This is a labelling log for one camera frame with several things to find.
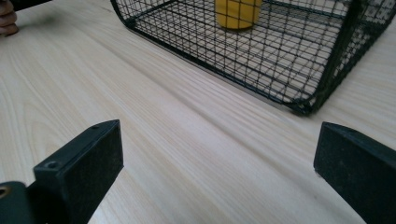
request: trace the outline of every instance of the hand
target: hand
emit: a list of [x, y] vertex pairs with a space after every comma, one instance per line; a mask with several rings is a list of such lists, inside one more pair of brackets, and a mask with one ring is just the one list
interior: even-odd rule
[[17, 14], [9, 0], [0, 0], [0, 35], [13, 35], [18, 32], [15, 25]]

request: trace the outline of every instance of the black wire cage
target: black wire cage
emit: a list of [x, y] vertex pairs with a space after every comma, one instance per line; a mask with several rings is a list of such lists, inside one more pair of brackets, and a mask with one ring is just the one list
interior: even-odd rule
[[385, 31], [395, 0], [111, 0], [135, 33], [256, 96], [317, 111]]

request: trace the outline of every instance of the light wood surface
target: light wood surface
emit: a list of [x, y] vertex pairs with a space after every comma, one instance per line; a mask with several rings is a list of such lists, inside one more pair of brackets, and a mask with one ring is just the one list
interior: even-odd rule
[[362, 223], [315, 174], [322, 121], [396, 148], [393, 23], [319, 112], [274, 108], [129, 32], [106, 0], [18, 13], [0, 38], [0, 182], [120, 119], [125, 168], [90, 223]]

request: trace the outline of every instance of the wire cage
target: wire cage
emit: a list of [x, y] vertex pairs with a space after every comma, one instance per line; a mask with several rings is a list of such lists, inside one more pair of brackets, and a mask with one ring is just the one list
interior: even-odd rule
[[131, 31], [256, 96], [317, 111], [385, 31], [395, 0], [111, 0]]

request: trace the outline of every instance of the yellow object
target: yellow object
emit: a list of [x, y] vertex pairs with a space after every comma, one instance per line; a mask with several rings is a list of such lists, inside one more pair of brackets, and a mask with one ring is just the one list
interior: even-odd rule
[[244, 29], [259, 19], [262, 0], [215, 0], [216, 19], [220, 26]]

